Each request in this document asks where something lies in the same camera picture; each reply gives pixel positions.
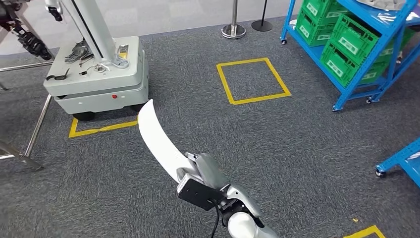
floor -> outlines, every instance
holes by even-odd
[[[267,33],[243,23],[249,31],[237,41],[222,38],[220,26],[142,37],[150,97],[169,138],[182,152],[213,154],[279,237],[342,238],[376,225],[387,238],[417,238],[420,189],[399,168],[379,179],[374,166],[419,136],[419,63],[382,102],[354,100],[333,113],[337,90],[293,39],[281,45],[284,18],[270,22]],[[216,65],[260,58],[291,96],[230,104]],[[32,61],[0,57],[2,67]],[[47,70],[1,74],[10,90],[0,93],[0,137],[19,149],[47,95]],[[224,67],[234,100],[284,93],[268,70],[263,63]],[[129,110],[102,113],[77,130],[135,119]],[[33,152],[43,171],[0,161],[0,237],[209,237],[214,211],[176,198],[175,182],[136,126],[69,138],[71,123],[53,102]],[[215,237],[227,238],[227,230],[219,227]]]
[[[232,0],[97,0],[113,37],[143,36],[197,27],[228,24],[232,20]],[[32,0],[24,16],[50,48],[81,39],[75,24],[65,13],[63,22],[56,22],[45,10],[43,0]],[[266,16],[287,14],[289,1],[269,1]],[[259,19],[264,0],[240,0],[238,21]],[[0,44],[0,55],[25,52],[16,37],[9,34]]]

stanchion post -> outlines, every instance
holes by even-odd
[[[237,24],[238,0],[233,0],[232,23],[222,29],[222,36],[227,39],[239,39],[245,36],[246,30]]]
[[[262,12],[262,19],[258,21],[254,21],[251,24],[251,27],[256,31],[269,31],[273,29],[273,25],[268,21],[265,21],[265,10],[267,9],[267,0],[264,3],[264,11]]]

silver metal rod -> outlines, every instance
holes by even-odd
[[[50,105],[51,98],[51,94],[48,94],[47,100],[45,101],[44,107],[42,108],[41,115],[37,121],[37,124],[35,125],[34,133],[32,133],[31,139],[29,140],[28,148],[26,148],[25,156],[27,157],[31,156],[32,149],[34,148],[34,144],[38,137],[38,132],[41,128],[42,122],[44,121],[48,106]]]
[[[233,13],[232,13],[232,29],[236,28],[236,17],[238,15],[238,0],[233,0]]]
[[[41,63],[32,63],[32,64],[26,64],[26,65],[13,66],[13,67],[6,67],[6,68],[0,68],[0,72],[14,71],[14,70],[26,69],[26,68],[36,68],[36,67],[47,66],[47,65],[51,65],[51,64],[53,64],[52,61],[41,62]]]
[[[11,159],[11,158],[14,158],[14,155],[7,154],[7,155],[0,156],[0,160]]]
[[[24,163],[29,164],[34,169],[36,169],[36,170],[42,169],[42,166],[40,164],[38,164],[37,162],[33,161],[31,158],[22,155],[15,148],[11,147],[9,144],[6,144],[6,143],[4,143],[1,140],[0,140],[0,148],[2,150],[5,150],[5,151],[9,152],[10,154],[12,154],[14,158],[17,158],[18,160],[20,160],[20,161],[22,161]]]

silver stanchion base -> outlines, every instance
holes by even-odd
[[[222,35],[227,39],[239,39],[245,36],[247,30],[240,25],[236,25],[236,32],[232,31],[232,25],[227,25],[222,29]]]

black stanchion base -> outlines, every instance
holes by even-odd
[[[273,25],[269,23],[268,21],[263,21],[263,25],[261,25],[261,20],[254,21],[251,26],[256,31],[269,31],[273,29]]]

